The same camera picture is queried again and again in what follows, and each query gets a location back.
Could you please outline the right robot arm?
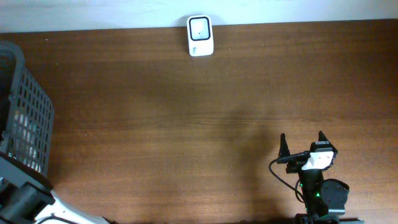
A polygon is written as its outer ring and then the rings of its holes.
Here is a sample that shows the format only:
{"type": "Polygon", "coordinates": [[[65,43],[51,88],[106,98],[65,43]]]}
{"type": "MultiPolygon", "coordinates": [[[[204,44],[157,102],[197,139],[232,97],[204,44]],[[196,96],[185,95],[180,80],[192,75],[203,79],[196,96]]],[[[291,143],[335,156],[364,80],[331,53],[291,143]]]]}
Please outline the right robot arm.
{"type": "Polygon", "coordinates": [[[327,139],[322,131],[318,140],[311,143],[310,149],[292,154],[285,134],[280,135],[279,154],[270,162],[270,173],[295,193],[296,199],[305,205],[305,213],[298,213],[295,223],[364,223],[357,218],[341,217],[346,213],[349,185],[337,179],[325,179],[323,172],[333,166],[338,150],[327,139]],[[297,174],[298,181],[291,186],[281,179],[272,165],[285,164],[286,173],[297,174]]]}

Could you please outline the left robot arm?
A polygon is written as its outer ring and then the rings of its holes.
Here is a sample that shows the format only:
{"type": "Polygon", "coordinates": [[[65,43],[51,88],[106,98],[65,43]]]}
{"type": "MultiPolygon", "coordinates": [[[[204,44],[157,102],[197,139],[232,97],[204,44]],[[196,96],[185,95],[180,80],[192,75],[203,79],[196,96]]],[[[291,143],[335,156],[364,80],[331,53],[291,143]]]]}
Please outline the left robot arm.
{"type": "Polygon", "coordinates": [[[3,152],[1,177],[9,184],[1,190],[1,223],[112,223],[67,204],[42,174],[3,152]]]}

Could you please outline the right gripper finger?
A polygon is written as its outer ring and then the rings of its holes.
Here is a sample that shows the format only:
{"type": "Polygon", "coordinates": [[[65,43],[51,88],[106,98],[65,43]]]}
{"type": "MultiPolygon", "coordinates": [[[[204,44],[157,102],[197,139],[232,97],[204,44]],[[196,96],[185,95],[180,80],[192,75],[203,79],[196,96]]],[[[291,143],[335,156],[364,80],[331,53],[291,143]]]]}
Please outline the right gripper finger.
{"type": "Polygon", "coordinates": [[[328,142],[327,137],[324,135],[322,131],[318,132],[318,141],[319,142],[328,142]]]}
{"type": "Polygon", "coordinates": [[[278,159],[285,158],[287,156],[290,156],[290,150],[285,138],[285,134],[282,133],[280,135],[280,148],[278,153],[278,159]]]}

